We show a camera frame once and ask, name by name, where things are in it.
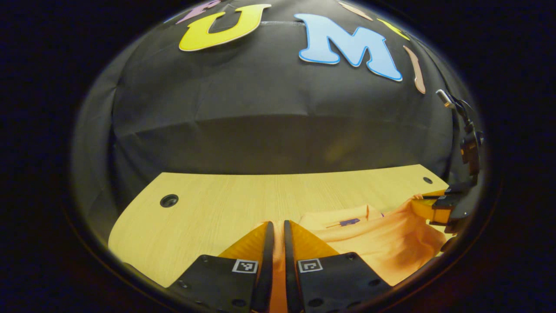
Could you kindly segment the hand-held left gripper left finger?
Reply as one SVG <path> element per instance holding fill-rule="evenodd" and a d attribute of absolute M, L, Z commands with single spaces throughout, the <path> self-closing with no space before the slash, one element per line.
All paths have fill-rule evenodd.
<path fill-rule="evenodd" d="M 168 290 L 204 313 L 268 313 L 274 225 L 264 222 L 218 256 L 202 254 Z"/>

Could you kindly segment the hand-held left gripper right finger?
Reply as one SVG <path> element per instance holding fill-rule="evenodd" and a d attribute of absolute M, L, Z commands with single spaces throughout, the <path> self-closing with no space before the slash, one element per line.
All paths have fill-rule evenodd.
<path fill-rule="evenodd" d="M 392 288 L 359 254 L 339 253 L 290 220 L 284 248 L 288 313 L 349 313 Z"/>

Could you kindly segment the orange T-shirt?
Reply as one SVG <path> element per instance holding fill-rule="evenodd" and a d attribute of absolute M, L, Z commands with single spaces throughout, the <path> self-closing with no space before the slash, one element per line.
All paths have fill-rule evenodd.
<path fill-rule="evenodd" d="M 411 199 L 386 213 L 368 204 L 308 212 L 298 225 L 340 254 L 359 254 L 391 286 L 436 257 L 447 241 L 443 232 L 413 212 Z"/>

